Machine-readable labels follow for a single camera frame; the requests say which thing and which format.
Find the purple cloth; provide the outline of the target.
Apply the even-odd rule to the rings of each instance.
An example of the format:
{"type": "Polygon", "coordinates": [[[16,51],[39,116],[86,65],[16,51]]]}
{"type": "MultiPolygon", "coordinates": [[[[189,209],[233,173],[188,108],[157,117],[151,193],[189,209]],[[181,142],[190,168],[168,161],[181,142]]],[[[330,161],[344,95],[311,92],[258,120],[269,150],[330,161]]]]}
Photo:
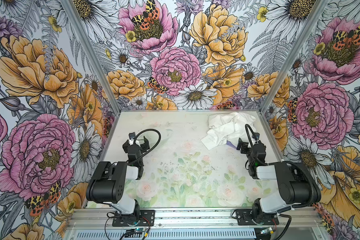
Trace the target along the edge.
{"type": "Polygon", "coordinates": [[[237,146],[234,145],[234,144],[232,144],[230,141],[227,141],[226,145],[229,146],[229,147],[231,147],[231,148],[233,148],[233,149],[236,149],[236,148],[237,148],[237,146]]]}

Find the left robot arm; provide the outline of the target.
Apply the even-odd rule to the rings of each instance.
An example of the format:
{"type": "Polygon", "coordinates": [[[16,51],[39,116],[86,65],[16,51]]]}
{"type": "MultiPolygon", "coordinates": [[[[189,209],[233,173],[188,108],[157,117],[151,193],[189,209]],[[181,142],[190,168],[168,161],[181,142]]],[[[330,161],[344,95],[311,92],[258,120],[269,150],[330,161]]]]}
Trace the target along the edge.
{"type": "Polygon", "coordinates": [[[137,200],[124,193],[127,180],[140,180],[144,172],[141,158],[150,149],[147,139],[133,143],[127,140],[123,149],[128,155],[126,162],[100,162],[86,190],[88,201],[108,205],[115,209],[113,226],[137,226],[141,220],[137,200]]]}

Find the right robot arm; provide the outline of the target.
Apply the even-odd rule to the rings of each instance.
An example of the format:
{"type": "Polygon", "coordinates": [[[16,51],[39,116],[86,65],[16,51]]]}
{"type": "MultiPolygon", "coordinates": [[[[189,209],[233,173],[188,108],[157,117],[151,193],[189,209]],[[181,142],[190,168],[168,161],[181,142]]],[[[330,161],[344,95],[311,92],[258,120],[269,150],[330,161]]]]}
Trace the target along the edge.
{"type": "Polygon", "coordinates": [[[277,182],[277,190],[256,199],[251,210],[235,210],[239,225],[249,225],[250,221],[256,225],[272,224],[283,212],[309,207],[321,200],[318,184],[303,163],[266,163],[266,146],[260,141],[252,144],[239,139],[237,150],[246,154],[246,167],[254,180],[277,182]]]}

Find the white cloth pile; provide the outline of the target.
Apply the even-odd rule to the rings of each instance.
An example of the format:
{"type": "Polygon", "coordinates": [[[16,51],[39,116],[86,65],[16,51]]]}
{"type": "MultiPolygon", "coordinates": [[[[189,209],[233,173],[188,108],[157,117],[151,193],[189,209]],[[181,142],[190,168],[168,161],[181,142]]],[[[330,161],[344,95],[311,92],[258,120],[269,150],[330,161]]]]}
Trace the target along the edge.
{"type": "Polygon", "coordinates": [[[245,125],[248,124],[255,131],[255,121],[254,116],[240,112],[211,115],[208,118],[209,130],[207,135],[201,139],[201,142],[208,150],[226,145],[227,142],[231,142],[236,146],[239,143],[239,138],[248,143],[249,138],[245,125]]]}

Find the right green circuit board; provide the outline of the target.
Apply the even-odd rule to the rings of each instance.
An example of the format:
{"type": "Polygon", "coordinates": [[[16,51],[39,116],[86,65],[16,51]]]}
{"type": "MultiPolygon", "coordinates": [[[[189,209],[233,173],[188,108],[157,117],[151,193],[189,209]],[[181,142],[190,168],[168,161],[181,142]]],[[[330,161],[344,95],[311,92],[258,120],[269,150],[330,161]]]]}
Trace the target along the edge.
{"type": "Polygon", "coordinates": [[[260,231],[261,235],[268,235],[273,233],[274,233],[274,229],[272,227],[268,227],[260,231]]]}

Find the green circuit board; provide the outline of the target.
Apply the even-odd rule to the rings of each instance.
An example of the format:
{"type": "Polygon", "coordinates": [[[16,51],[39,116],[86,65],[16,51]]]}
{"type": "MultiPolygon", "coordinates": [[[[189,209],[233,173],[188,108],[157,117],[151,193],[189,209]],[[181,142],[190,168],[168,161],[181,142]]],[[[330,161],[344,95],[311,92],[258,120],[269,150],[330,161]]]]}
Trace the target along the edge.
{"type": "Polygon", "coordinates": [[[141,238],[142,240],[145,239],[149,234],[150,228],[137,228],[127,230],[124,233],[124,238],[141,238]]]}
{"type": "Polygon", "coordinates": [[[268,235],[273,233],[274,233],[274,229],[272,227],[268,227],[260,231],[261,235],[268,235]]]}

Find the left green circuit board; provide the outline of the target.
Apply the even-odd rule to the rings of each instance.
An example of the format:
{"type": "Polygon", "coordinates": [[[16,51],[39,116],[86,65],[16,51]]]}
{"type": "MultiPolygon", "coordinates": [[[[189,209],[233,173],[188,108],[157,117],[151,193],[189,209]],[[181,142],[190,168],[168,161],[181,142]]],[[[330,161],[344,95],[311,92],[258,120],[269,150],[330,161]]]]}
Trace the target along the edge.
{"type": "Polygon", "coordinates": [[[149,234],[150,228],[137,228],[127,230],[124,233],[124,238],[141,238],[142,240],[145,239],[149,234]]]}

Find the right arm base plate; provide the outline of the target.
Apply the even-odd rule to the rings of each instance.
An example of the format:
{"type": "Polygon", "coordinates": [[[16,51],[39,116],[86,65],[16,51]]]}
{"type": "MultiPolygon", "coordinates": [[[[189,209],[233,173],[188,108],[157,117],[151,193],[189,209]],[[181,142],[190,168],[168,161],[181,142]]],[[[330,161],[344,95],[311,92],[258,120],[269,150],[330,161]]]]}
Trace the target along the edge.
{"type": "Polygon", "coordinates": [[[260,212],[254,213],[250,209],[237,209],[234,210],[231,217],[235,219],[239,226],[251,226],[251,225],[278,225],[279,219],[276,215],[265,214],[260,212]]]}

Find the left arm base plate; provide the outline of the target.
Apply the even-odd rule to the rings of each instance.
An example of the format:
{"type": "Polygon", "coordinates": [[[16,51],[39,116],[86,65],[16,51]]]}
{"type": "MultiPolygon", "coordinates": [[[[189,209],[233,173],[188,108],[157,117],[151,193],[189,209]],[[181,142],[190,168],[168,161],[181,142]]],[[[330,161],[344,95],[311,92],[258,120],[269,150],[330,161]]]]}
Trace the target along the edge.
{"type": "Polygon", "coordinates": [[[113,227],[152,227],[155,222],[155,210],[139,210],[130,215],[115,217],[113,227]]]}

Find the aluminium front rail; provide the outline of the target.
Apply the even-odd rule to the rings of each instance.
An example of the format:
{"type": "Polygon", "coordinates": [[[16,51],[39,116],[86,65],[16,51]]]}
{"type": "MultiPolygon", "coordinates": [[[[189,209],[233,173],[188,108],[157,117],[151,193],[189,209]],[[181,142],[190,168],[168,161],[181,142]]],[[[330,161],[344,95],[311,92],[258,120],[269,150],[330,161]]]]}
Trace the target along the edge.
{"type": "MultiPolygon", "coordinates": [[[[107,213],[111,208],[75,210],[68,230],[100,230],[106,223],[107,213]]],[[[156,210],[154,229],[181,228],[239,228],[237,220],[231,217],[234,208],[160,208],[156,210]]],[[[291,227],[320,227],[321,219],[312,207],[285,212],[292,217],[291,227]]]]}

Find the left aluminium corner post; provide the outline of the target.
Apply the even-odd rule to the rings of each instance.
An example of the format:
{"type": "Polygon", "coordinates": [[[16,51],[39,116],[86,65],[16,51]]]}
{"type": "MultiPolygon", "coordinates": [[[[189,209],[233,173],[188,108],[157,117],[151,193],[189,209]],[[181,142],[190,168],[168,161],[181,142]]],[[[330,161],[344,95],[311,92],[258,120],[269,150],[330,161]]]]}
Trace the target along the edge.
{"type": "Polygon", "coordinates": [[[103,71],[103,68],[99,62],[99,59],[96,55],[96,52],[92,46],[91,40],[89,36],[86,34],[86,28],[82,23],[80,16],[75,8],[73,1],[63,1],[62,2],[63,9],[65,10],[66,14],[68,15],[68,19],[75,30],[75,34],[80,40],[82,47],[96,73],[106,96],[111,104],[111,107],[116,115],[116,117],[120,116],[121,108],[114,96],[114,93],[110,87],[110,84],[106,78],[106,74],[103,71]]]}

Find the aluminium corner post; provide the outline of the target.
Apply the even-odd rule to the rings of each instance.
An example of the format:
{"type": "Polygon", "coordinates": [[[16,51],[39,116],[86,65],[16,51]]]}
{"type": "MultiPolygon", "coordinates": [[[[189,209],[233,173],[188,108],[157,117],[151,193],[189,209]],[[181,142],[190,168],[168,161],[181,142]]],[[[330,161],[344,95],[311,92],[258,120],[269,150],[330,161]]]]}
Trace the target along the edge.
{"type": "Polygon", "coordinates": [[[103,71],[103,68],[99,62],[99,59],[96,55],[96,52],[92,46],[91,40],[89,36],[86,34],[86,28],[82,23],[80,16],[75,8],[73,1],[63,1],[62,2],[63,9],[65,10],[66,14],[68,15],[68,19],[75,30],[75,34],[80,40],[82,47],[96,73],[106,96],[111,104],[111,107],[116,115],[116,117],[120,116],[121,108],[114,96],[114,93],[110,87],[110,84],[106,78],[106,74],[103,71]]]}
{"type": "Polygon", "coordinates": [[[304,23],[302,32],[297,34],[296,41],[294,42],[291,50],[289,51],[285,62],[283,63],[281,69],[278,72],[278,75],[275,79],[274,84],[271,86],[269,93],[265,97],[259,111],[260,113],[264,113],[270,103],[273,101],[274,97],[278,93],[279,88],[281,87],[282,83],[284,82],[293,61],[299,54],[300,48],[303,47],[303,44],[308,39],[309,35],[311,34],[313,28],[317,25],[317,22],[324,12],[328,1],[316,1],[311,13],[308,15],[307,21],[304,23]]]}

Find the right aluminium corner post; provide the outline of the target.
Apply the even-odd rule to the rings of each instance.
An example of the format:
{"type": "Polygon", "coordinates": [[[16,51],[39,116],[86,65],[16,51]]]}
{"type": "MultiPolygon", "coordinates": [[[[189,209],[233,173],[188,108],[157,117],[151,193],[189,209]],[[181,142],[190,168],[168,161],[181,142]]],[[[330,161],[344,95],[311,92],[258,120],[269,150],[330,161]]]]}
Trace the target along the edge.
{"type": "Polygon", "coordinates": [[[289,51],[285,62],[283,63],[281,69],[278,72],[278,75],[275,79],[274,84],[271,86],[269,93],[265,97],[259,111],[260,113],[264,113],[270,103],[273,101],[274,97],[278,93],[279,88],[281,87],[282,83],[284,82],[293,61],[299,54],[300,48],[303,47],[303,44],[308,39],[309,35],[311,34],[313,28],[317,25],[317,22],[324,12],[328,1],[316,1],[311,13],[308,15],[307,21],[304,23],[302,32],[297,34],[296,41],[294,42],[291,50],[289,51]]]}

